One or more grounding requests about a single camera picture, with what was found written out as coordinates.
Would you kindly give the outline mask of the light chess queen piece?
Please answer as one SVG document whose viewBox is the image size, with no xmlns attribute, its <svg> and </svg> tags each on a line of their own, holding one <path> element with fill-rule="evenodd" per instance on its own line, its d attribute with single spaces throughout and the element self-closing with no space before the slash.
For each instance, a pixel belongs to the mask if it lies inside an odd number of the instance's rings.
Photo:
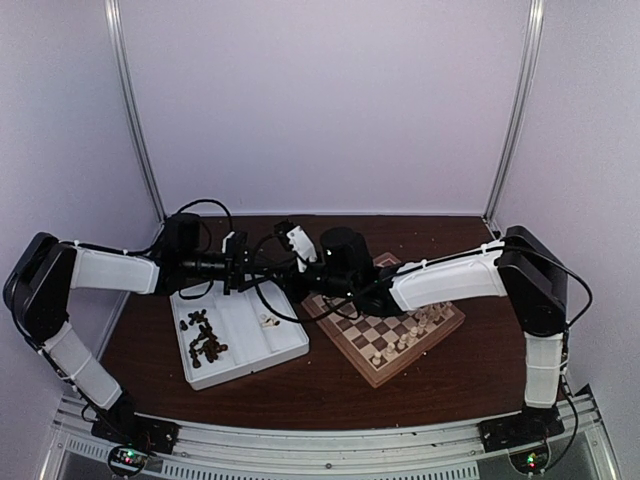
<svg viewBox="0 0 640 480">
<path fill-rule="evenodd" d="M 397 344 L 396 344 L 396 349 L 397 349 L 398 351 L 402 351 L 402 350 L 404 350 L 406 347 L 407 347 L 407 335 L 406 335 L 406 334 L 403 334 L 403 335 L 399 338 L 399 340 L 398 340 L 398 342 L 397 342 Z"/>
</svg>

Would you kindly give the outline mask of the light chess pawn piece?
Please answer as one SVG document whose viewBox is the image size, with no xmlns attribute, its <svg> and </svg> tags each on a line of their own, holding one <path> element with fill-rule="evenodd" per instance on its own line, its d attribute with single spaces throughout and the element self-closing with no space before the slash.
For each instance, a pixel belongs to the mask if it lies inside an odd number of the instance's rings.
<svg viewBox="0 0 640 480">
<path fill-rule="evenodd" d="M 454 315 L 454 311 L 452 309 L 453 305 L 450 302 L 446 302 L 444 304 L 443 310 L 442 310 L 442 316 L 446 319 L 451 318 Z"/>
</svg>

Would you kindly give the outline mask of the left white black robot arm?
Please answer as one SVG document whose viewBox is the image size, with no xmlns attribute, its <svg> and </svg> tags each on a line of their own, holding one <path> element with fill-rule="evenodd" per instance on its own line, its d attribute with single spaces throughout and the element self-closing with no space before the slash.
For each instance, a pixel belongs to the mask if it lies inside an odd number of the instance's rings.
<svg viewBox="0 0 640 480">
<path fill-rule="evenodd" d="M 256 249 L 234 227 L 218 251 L 202 246 L 205 233 L 203 219 L 185 212 L 168 217 L 152 244 L 137 251 L 39 232 L 4 284 L 4 304 L 23 339 L 63 382 L 78 389 L 99 422 L 123 444 L 143 436 L 143 421 L 126 388 L 76 332 L 72 316 L 88 312 L 91 294 L 101 300 L 125 294 L 170 296 L 196 280 L 220 283 L 231 293 L 276 279 L 288 268 L 258 260 Z"/>
</svg>

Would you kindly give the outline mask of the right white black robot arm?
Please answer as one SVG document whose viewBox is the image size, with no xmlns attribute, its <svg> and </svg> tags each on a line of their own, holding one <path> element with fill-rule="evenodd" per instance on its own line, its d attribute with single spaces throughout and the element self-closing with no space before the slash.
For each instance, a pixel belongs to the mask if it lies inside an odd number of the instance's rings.
<svg viewBox="0 0 640 480">
<path fill-rule="evenodd" d="M 277 274 L 286 294 L 336 298 L 360 314 L 392 317 L 420 308 L 480 297 L 506 297 L 526 342 L 524 405 L 513 419 L 519 440 L 535 440 L 558 417 L 556 396 L 570 323 L 568 271 L 526 228 L 475 249 L 434 260 L 378 267 L 364 237 L 348 227 L 321 236 L 317 250 L 298 225 L 274 229 L 297 264 Z"/>
</svg>

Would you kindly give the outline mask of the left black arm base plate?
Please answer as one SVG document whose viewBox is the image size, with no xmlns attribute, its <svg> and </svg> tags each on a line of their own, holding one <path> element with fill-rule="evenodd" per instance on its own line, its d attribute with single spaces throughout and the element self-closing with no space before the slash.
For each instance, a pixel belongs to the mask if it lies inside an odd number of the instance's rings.
<svg viewBox="0 0 640 480">
<path fill-rule="evenodd" d="M 177 423 L 136 416 L 128 433 L 119 433 L 98 420 L 91 427 L 94 437 L 117 444 L 125 444 L 146 453 L 171 454 L 178 439 L 180 427 Z"/>
</svg>

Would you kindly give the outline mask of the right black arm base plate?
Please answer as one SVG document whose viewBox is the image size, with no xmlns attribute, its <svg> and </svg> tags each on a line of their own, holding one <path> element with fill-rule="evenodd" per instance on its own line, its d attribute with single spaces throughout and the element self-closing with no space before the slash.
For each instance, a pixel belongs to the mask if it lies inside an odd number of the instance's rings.
<svg viewBox="0 0 640 480">
<path fill-rule="evenodd" d="M 527 416 L 524 413 L 485 420 L 479 423 L 478 428 L 486 452 L 543 441 L 565 431 L 559 417 Z"/>
</svg>

